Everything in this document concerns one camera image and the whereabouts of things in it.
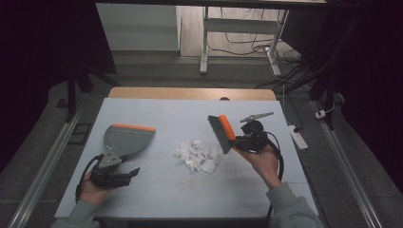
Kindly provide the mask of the white desk frame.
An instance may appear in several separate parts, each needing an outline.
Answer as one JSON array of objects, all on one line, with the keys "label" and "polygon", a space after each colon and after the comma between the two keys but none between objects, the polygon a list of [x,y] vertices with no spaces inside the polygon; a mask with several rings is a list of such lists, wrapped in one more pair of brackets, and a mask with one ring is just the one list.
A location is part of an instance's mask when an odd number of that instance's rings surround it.
[{"label": "white desk frame", "polygon": [[230,33],[255,33],[268,34],[273,36],[273,43],[270,47],[265,47],[267,59],[270,68],[275,76],[280,76],[280,69],[275,59],[275,51],[277,50],[278,40],[282,33],[282,29],[287,18],[288,11],[280,9],[278,11],[278,19],[276,21],[265,20],[244,20],[244,19],[224,19],[210,18],[209,8],[204,7],[202,10],[202,47],[201,47],[201,64],[200,74],[207,73],[207,40],[209,32],[230,32]]}]

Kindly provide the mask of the light blue table mat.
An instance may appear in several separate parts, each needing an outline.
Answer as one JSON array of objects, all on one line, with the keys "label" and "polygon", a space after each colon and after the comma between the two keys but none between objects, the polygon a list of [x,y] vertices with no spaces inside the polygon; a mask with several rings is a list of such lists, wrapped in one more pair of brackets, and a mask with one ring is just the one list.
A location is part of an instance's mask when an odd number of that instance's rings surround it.
[{"label": "light blue table mat", "polygon": [[153,99],[104,100],[85,149],[55,213],[67,217],[75,206],[75,189],[87,163],[105,152],[104,134],[112,124],[135,124],[156,130],[151,144],[130,157],[120,172],[139,174],[110,193],[98,211],[113,219],[263,219],[269,200],[261,177],[241,155],[230,151],[213,174],[191,171],[175,154],[180,144],[198,140],[215,144],[208,116],[223,114],[235,133],[242,119],[259,114],[273,133],[284,158],[283,179],[298,197],[315,202],[277,101],[199,101]]}]

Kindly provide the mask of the black floor plate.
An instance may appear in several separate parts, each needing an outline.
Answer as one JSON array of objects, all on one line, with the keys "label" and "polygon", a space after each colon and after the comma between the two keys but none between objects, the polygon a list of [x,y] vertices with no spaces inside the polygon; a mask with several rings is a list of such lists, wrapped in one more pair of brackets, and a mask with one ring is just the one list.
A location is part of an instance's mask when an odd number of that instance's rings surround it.
[{"label": "black floor plate", "polygon": [[91,127],[91,123],[77,123],[67,143],[72,145],[84,145],[89,136]]}]

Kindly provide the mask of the grey brush with orange handle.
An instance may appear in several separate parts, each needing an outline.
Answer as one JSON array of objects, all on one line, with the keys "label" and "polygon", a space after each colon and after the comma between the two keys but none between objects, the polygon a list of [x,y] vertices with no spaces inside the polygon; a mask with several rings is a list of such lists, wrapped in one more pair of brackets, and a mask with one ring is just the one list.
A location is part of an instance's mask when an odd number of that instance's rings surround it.
[{"label": "grey brush with orange handle", "polygon": [[225,115],[209,115],[207,120],[221,146],[222,152],[227,154],[235,146],[237,140],[231,124]]}]

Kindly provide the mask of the white power strip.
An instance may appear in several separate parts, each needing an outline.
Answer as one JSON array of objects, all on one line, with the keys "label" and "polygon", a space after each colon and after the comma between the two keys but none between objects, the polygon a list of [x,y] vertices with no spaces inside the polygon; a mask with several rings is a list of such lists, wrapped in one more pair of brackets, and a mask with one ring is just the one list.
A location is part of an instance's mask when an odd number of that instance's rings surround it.
[{"label": "white power strip", "polygon": [[296,132],[296,129],[297,128],[294,125],[288,126],[289,133],[290,133],[294,143],[297,145],[297,148],[300,150],[307,149],[308,144],[306,143],[306,141],[304,141],[304,139],[302,138],[300,133]]}]

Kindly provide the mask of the person's left hand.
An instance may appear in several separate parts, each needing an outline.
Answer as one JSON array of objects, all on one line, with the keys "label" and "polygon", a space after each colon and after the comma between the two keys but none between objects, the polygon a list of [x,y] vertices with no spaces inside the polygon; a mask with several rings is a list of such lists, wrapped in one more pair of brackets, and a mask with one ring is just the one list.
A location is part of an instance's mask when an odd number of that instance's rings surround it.
[{"label": "person's left hand", "polygon": [[81,182],[81,192],[79,200],[89,202],[95,205],[101,205],[106,196],[113,191],[113,188],[104,189],[97,187],[90,180],[91,173],[88,172]]}]

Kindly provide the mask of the black metal stand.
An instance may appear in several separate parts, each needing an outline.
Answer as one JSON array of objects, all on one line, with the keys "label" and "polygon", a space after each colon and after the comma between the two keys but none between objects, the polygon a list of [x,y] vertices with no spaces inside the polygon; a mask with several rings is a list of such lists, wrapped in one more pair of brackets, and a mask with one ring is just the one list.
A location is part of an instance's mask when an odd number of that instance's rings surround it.
[{"label": "black metal stand", "polygon": [[73,64],[67,74],[67,123],[72,120],[76,112],[76,86],[85,93],[90,93],[94,88],[93,83],[89,79],[90,75],[95,76],[112,87],[120,86],[118,82],[95,67],[84,63]]},{"label": "black metal stand", "polygon": [[306,84],[315,81],[308,95],[311,100],[318,100],[325,94],[325,123],[334,129],[332,111],[335,107],[334,95],[336,92],[336,62],[339,59],[341,52],[345,49],[350,37],[354,33],[360,20],[356,16],[350,17],[341,29],[337,31],[333,39],[329,39],[327,44],[321,50],[322,64],[315,71],[310,71],[306,76],[297,80],[295,83],[284,88],[283,92],[289,94],[292,91],[305,86]]}]

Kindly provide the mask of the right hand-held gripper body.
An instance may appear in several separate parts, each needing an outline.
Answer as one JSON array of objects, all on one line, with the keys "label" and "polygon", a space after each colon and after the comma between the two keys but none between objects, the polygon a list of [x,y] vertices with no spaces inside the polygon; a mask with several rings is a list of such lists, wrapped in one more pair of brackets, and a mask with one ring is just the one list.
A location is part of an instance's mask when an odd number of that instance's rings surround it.
[{"label": "right hand-held gripper body", "polygon": [[270,115],[273,115],[273,112],[250,115],[241,120],[243,126],[240,129],[244,133],[240,137],[241,150],[260,152],[267,145],[275,148],[274,144],[268,139],[267,132],[264,130],[262,123],[259,122],[260,118]]}]

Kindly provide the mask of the grey dustpan with orange edge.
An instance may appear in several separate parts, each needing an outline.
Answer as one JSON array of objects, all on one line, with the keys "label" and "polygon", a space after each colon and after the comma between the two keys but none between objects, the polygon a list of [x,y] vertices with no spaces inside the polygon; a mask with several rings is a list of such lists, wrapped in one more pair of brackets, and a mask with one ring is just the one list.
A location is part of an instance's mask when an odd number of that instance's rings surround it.
[{"label": "grey dustpan with orange edge", "polygon": [[104,134],[104,144],[108,151],[123,159],[145,149],[155,133],[154,127],[114,123]]}]

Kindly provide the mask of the aluminium floor rail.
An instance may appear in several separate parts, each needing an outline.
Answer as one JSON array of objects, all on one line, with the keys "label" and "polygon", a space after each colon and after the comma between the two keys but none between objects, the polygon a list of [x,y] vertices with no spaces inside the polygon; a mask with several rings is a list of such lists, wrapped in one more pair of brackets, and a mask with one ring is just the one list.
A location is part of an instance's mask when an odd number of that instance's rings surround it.
[{"label": "aluminium floor rail", "polygon": [[25,228],[29,218],[40,199],[48,180],[53,173],[55,165],[59,161],[62,152],[64,151],[68,139],[82,116],[83,108],[80,106],[76,113],[72,115],[68,123],[64,123],[62,129],[57,135],[55,142],[50,148],[45,160],[43,161],[39,171],[33,179],[28,191],[19,203],[14,215],[12,216],[7,228]]},{"label": "aluminium floor rail", "polygon": [[345,150],[343,149],[335,131],[330,129],[329,125],[324,119],[317,119],[317,121],[319,122],[323,133],[332,148],[341,172],[343,173],[343,176],[352,191],[352,194],[363,218],[367,223],[367,226],[369,228],[384,228],[380,217],[374,209],[374,205],[372,204],[366,190],[361,184],[361,181],[356,175],[353,166],[346,156]]}]

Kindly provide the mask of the person's right hand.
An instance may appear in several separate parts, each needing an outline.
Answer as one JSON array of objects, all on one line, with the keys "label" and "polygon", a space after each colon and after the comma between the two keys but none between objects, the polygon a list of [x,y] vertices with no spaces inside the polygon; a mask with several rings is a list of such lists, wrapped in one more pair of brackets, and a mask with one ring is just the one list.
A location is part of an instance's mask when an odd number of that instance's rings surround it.
[{"label": "person's right hand", "polygon": [[240,154],[251,163],[270,190],[281,185],[278,177],[278,158],[270,146],[266,146],[258,154],[246,151],[240,151]]}]

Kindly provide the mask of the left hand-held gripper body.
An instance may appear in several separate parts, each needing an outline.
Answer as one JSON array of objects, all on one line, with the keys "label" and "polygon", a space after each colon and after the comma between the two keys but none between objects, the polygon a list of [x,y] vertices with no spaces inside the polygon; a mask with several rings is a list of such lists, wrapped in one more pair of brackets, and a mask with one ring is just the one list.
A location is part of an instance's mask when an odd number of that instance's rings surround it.
[{"label": "left hand-held gripper body", "polygon": [[131,182],[132,176],[130,174],[116,174],[119,164],[112,164],[108,167],[101,166],[101,161],[104,155],[98,155],[95,157],[97,161],[93,166],[90,174],[90,180],[92,183],[102,189],[119,188],[128,186]]}]

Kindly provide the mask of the white cabinet panel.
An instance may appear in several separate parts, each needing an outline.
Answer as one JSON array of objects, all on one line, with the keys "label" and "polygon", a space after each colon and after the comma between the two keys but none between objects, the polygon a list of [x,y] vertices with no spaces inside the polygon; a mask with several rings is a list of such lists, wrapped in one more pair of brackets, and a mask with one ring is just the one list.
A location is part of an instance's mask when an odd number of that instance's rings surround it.
[{"label": "white cabinet panel", "polygon": [[178,51],[176,6],[97,3],[109,47],[119,51]]}]

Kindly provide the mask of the group of white paper scraps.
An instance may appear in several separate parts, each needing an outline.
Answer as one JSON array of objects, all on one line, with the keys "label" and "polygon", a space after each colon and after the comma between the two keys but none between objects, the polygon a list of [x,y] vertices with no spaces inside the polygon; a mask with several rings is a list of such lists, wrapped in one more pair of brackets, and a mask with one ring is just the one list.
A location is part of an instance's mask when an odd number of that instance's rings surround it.
[{"label": "group of white paper scraps", "polygon": [[181,160],[191,172],[213,174],[223,158],[218,144],[201,141],[181,142],[174,156]]}]

